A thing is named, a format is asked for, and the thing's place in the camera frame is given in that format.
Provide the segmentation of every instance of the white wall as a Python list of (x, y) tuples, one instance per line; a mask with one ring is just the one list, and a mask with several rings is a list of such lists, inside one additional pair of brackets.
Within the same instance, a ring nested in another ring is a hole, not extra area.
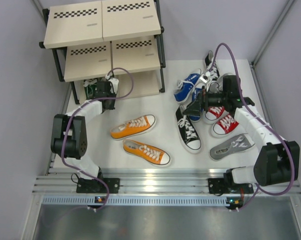
[[(44, 8), (88, 0), (40, 0)], [(219, 43), (252, 61), (287, 0), (160, 0), (168, 60), (200, 60)], [(220, 58), (230, 58), (221, 50)]]
[(276, 130), (300, 146), (301, 184), (301, 0), (297, 0), (257, 65)]
[(0, 240), (19, 239), (66, 93), (52, 53), (39, 48), (44, 34), (30, 0), (0, 0)]

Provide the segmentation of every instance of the blue sneaker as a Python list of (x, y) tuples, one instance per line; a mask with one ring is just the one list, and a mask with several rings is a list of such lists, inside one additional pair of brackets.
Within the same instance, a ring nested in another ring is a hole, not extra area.
[[(192, 93), (191, 95), (191, 101), (195, 101), (196, 97), (197, 97), (197, 94), (201, 93), (202, 92), (202, 88), (200, 87), (196, 87), (195, 88), (195, 91)], [(189, 116), (190, 120), (194, 123), (198, 122), (200, 119), (201, 119), (201, 116)]]
[(192, 90), (198, 83), (202, 70), (196, 69), (185, 80), (177, 81), (177, 89), (174, 92), (174, 97), (179, 104), (185, 103), (189, 98)]

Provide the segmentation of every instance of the shoe sole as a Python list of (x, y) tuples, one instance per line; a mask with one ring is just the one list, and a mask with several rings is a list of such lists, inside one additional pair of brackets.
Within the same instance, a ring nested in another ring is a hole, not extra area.
[(210, 158), (211, 158), (214, 162), (219, 162), (219, 161), (223, 160), (224, 158), (227, 158), (227, 157), (230, 156), (230, 155), (233, 155), (233, 154), (242, 154), (242, 153), (246, 153), (246, 152), (252, 150), (252, 149), (255, 147), (255, 143), (253, 142), (251, 136), (249, 136), (249, 137), (250, 137), (250, 140), (248, 139), (248, 141), (249, 141), (249, 143), (251, 144), (251, 147), (250, 147), (250, 148), (248, 148), (248, 149), (246, 149), (246, 150), (244, 150), (244, 151), (238, 151), (238, 152), (234, 152), (234, 153), (228, 154), (228, 155), (224, 156), (224, 157), (221, 158), (221, 159), (215, 159), (215, 158), (213, 158), (213, 157), (211, 156), (211, 150), (209, 150), (209, 156), (210, 156)]
[(171, 155), (169, 155), (167, 152), (165, 152), (165, 153), (169, 156), (169, 162), (166, 163), (166, 164), (155, 164), (155, 163), (151, 163), (150, 161), (147, 161), (145, 158), (143, 158), (143, 157), (141, 157), (141, 156), (137, 156), (137, 155), (135, 155), (135, 154), (133, 154), (133, 153), (130, 153), (129, 151), (126, 151), (125, 148), (123, 148), (123, 149), (124, 149), (124, 151), (125, 151), (126, 153), (128, 153), (128, 154), (130, 154), (130, 155), (133, 155), (133, 156), (135, 156), (135, 157), (144, 159), (146, 162), (148, 162), (148, 163), (151, 164), (152, 166), (156, 166), (156, 167), (160, 167), (160, 168), (166, 168), (166, 167), (168, 167), (169, 165), (171, 165), (171, 163), (172, 163)]
[(201, 149), (202, 149), (202, 141), (199, 140), (199, 141), (200, 141), (200, 148), (199, 148), (199, 149), (192, 149), (192, 148), (190, 148), (190, 147), (187, 146), (186, 143), (183, 141), (182, 136), (181, 136), (181, 134), (180, 134), (179, 126), (176, 125), (176, 127), (177, 127), (177, 133), (178, 133), (179, 140), (180, 140), (182, 146), (184, 147), (184, 149), (185, 149), (186, 151), (188, 151), (189, 153), (191, 153), (191, 154), (198, 154), (198, 153), (201, 151)]
[(217, 138), (217, 139), (221, 139), (221, 138), (224, 138), (224, 137), (227, 137), (233, 133), (236, 133), (236, 131), (238, 131), (240, 129), (240, 125), (238, 125), (233, 131), (227, 133), (227, 134), (218, 134), (214, 131), (214, 125), (212, 126), (211, 128), (211, 131), (210, 131), (210, 134), (214, 137), (214, 138)]
[(121, 137), (121, 138), (113, 138), (112, 135), (110, 135), (110, 136), (111, 136), (112, 139), (114, 139), (114, 140), (116, 140), (116, 141), (120, 141), (120, 140), (127, 139), (127, 138), (130, 138), (130, 137), (134, 137), (134, 136), (137, 136), (137, 135), (146, 134), (146, 133), (148, 133), (150, 130), (152, 130), (152, 129), (155, 127), (155, 125), (156, 125), (156, 123), (157, 123), (157, 120), (156, 120), (156, 117), (155, 117), (155, 116), (154, 116), (154, 118), (155, 118), (155, 121), (154, 121), (154, 123), (152, 124), (152, 126), (150, 126), (150, 128), (148, 128), (148, 129), (146, 129), (146, 130), (144, 130), (144, 131), (135, 133), (135, 134), (133, 134), (133, 135), (123, 136), (123, 137)]
[(201, 76), (199, 76), (199, 78), (198, 78), (197, 82), (194, 84), (193, 88), (188, 92), (186, 98), (184, 100), (182, 100), (182, 101), (176, 101), (178, 104), (183, 104), (183, 103), (185, 103), (189, 99), (190, 94), (193, 93), (196, 85), (200, 82), (200, 77)]
[(234, 152), (234, 153), (228, 154), (228, 155), (224, 156), (223, 158), (217, 159), (217, 160), (214, 159), (214, 158), (211, 156), (211, 153), (210, 153), (211, 151), (209, 151), (209, 157), (210, 157), (214, 162), (219, 162), (219, 161), (222, 161), (223, 159), (227, 158), (227, 157), (230, 156), (230, 155), (246, 153), (246, 152), (252, 150), (254, 147), (255, 147), (255, 144), (254, 144), (253, 146), (251, 146), (250, 148), (244, 150), (244, 151)]

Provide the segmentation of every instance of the red sneaker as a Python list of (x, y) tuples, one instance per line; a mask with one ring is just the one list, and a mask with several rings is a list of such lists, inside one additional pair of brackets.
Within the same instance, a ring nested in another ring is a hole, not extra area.
[(215, 138), (223, 138), (238, 129), (239, 123), (230, 115), (223, 117), (211, 128), (211, 135)]
[(203, 120), (207, 124), (216, 123), (225, 112), (225, 108), (223, 106), (212, 106), (205, 112)]

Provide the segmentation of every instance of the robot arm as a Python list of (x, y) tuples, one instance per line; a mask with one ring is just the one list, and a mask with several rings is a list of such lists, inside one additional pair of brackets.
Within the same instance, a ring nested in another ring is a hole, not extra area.
[[(261, 186), (289, 182), (292, 172), (284, 146), (266, 127), (269, 127), (269, 124), (258, 113), (254, 102), (249, 97), (244, 97), (246, 104), (266, 125), (262, 125), (244, 107), (240, 98), (236, 76), (227, 75), (223, 77), (222, 92), (211, 93), (206, 91), (206, 89), (209, 89), (209, 85), (202, 88), (202, 94), (197, 95), (196, 100), (187, 106), (183, 114), (199, 116), (201, 109), (207, 111), (209, 107), (224, 106), (225, 110), (244, 127), (259, 151), (254, 166), (229, 169), (224, 174), (225, 182), (228, 182), (230, 185), (258, 183)], [(300, 147), (295, 141), (285, 141), (285, 143), (292, 155), (295, 170), (294, 179), (297, 180)]]
[[(98, 82), (98, 86), (102, 91), (97, 91), (94, 93), (95, 98), (108, 97), (111, 94), (116, 96), (119, 80), (116, 78), (111, 78), (108, 81)], [(105, 89), (107, 85), (111, 83), (112, 88)], [(77, 167), (83, 170), (85, 173), (101, 178), (101, 169), (97, 166), (91, 159), (91, 157), (86, 153), (87, 150), (87, 134), (86, 134), (86, 124), (88, 124), (93, 118), (102, 114), (106, 109), (114, 109), (114, 102), (105, 101), (94, 101), (89, 102), (86, 100), (83, 104), (89, 103), (86, 107), (82, 108), (79, 106), (80, 111), (73, 117), (71, 127), (68, 132), (67, 141), (65, 145), (64, 160), (67, 164)], [(70, 117), (77, 109), (70, 111), (66, 114), (57, 114), (54, 117), (52, 136), (50, 142), (50, 149), (53, 153), (61, 156), (63, 140), (65, 137), (65, 131)], [(91, 177), (83, 174), (79, 171), (80, 177), (83, 179), (91, 180)]]

